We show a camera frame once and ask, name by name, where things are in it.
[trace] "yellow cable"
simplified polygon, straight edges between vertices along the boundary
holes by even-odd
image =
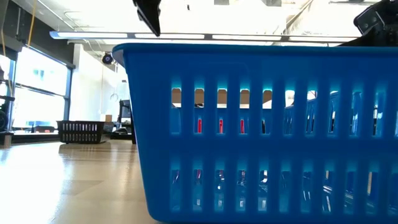
[[[2,42],[2,54],[7,57],[6,55],[6,42],[4,40],[4,33],[1,30],[1,42]],[[12,92],[12,85],[11,85],[11,80],[10,80],[10,76],[8,76],[8,89],[10,89],[10,96],[14,97],[14,93]]]
[[[33,3],[32,22],[30,23],[29,38],[27,39],[27,48],[30,47],[30,41],[32,40],[33,25],[35,23],[35,15],[36,15],[36,5],[37,5],[37,0],[35,0]]]

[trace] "red object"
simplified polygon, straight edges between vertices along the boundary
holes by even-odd
[[[201,119],[198,119],[198,133],[201,133]]]
[[[224,130],[223,130],[223,120],[220,120],[220,134],[223,134]]]
[[[244,120],[241,120],[241,134],[244,134]]]

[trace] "light fixture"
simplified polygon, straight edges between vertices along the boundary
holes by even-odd
[[[203,34],[161,34],[160,37],[154,34],[134,34],[139,39],[204,39]]]
[[[313,36],[302,36],[302,37],[290,37],[291,41],[302,41],[302,42],[323,42],[323,43],[345,43],[354,40],[356,37],[313,37]]]
[[[115,32],[50,32],[53,39],[124,39],[126,33]]]
[[[278,41],[280,35],[212,35],[216,40],[264,40],[264,41]]]

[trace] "table surface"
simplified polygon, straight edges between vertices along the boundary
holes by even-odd
[[[131,141],[0,149],[0,223],[159,223]]]

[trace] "ceiling light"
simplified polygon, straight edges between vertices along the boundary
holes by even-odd
[[[291,41],[302,41],[302,42],[323,42],[323,43],[345,43],[351,40],[354,40],[355,37],[312,37],[312,36],[303,36],[303,37],[290,37]]]
[[[265,41],[277,41],[280,40],[280,36],[272,35],[213,35],[213,39],[221,40],[265,40]]]
[[[229,44],[229,45],[271,45],[273,42],[242,40],[175,40],[175,39],[104,39],[105,44],[158,43],[158,44]]]
[[[161,34],[160,37],[154,34],[134,34],[136,38],[141,39],[204,39],[203,34]]]
[[[114,32],[50,32],[54,39],[123,39],[126,33]]]

